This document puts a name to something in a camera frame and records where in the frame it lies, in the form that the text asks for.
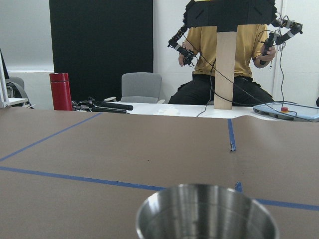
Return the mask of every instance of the person's hand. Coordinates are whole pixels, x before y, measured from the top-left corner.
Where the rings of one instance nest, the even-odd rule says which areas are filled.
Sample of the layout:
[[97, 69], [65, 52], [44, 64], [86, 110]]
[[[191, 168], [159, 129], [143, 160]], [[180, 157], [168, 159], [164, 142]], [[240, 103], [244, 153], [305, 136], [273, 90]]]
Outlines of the person's hand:
[[[264, 49], [265, 49], [265, 44], [262, 46], [262, 48], [260, 49], [260, 52], [264, 52]], [[262, 56], [262, 55], [259, 55], [256, 57], [257, 60], [260, 60], [260, 61], [266, 61], [266, 62], [269, 62], [269, 61], [272, 61], [273, 58], [275, 57], [276, 55], [276, 49], [274, 46], [272, 47], [269, 47], [268, 48], [268, 51], [267, 51], [267, 55], [265, 56]]]
[[[194, 51], [194, 48], [192, 47], [192, 45], [186, 41], [182, 44], [182, 47], [183, 48], [186, 48], [187, 50], [191, 50], [191, 51]], [[178, 57], [178, 62], [179, 62], [179, 65], [182, 67], [184, 65], [184, 56], [182, 54], [179, 54], [179, 57]]]

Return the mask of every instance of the red bottle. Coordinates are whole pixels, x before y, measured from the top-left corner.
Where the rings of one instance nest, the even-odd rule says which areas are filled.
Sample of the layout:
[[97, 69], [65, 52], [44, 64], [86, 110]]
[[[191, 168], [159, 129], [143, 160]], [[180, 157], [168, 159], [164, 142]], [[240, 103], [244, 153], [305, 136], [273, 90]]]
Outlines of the red bottle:
[[53, 108], [57, 111], [71, 111], [71, 94], [68, 73], [50, 74]]

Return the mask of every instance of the yellow shirt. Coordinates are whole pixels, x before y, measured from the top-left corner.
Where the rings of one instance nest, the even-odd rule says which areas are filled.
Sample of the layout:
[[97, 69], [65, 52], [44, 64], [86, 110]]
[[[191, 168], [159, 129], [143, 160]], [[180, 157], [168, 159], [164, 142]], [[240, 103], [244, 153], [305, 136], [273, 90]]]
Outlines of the yellow shirt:
[[[236, 57], [234, 76], [252, 76], [249, 67], [250, 60], [261, 54], [260, 48], [267, 38], [267, 25], [252, 24], [239, 25], [236, 39]], [[192, 27], [187, 36], [187, 40], [194, 46], [194, 53], [200, 51], [205, 59], [213, 64], [216, 59], [216, 26]], [[193, 74], [209, 75], [211, 65], [202, 57], [199, 58]]]

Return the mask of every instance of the person's leg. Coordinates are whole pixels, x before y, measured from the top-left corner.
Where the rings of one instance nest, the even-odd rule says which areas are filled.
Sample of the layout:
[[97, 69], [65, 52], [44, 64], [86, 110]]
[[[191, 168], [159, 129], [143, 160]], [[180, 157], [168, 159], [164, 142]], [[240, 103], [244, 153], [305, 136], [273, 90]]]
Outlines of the person's leg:
[[211, 88], [208, 75], [194, 74], [193, 80], [181, 85], [178, 91], [170, 98], [169, 104], [175, 105], [205, 105], [209, 101]]
[[272, 96], [250, 77], [235, 77], [234, 83], [251, 95], [234, 86], [233, 101], [236, 103], [253, 106], [274, 101]]

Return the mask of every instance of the stainless steel cup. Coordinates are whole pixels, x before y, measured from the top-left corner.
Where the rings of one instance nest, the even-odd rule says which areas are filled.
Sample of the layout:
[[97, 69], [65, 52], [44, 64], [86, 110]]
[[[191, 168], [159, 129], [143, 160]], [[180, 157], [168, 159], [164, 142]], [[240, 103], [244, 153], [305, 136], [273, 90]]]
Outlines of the stainless steel cup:
[[140, 239], [279, 239], [269, 212], [242, 193], [181, 184], [156, 192], [139, 208]]

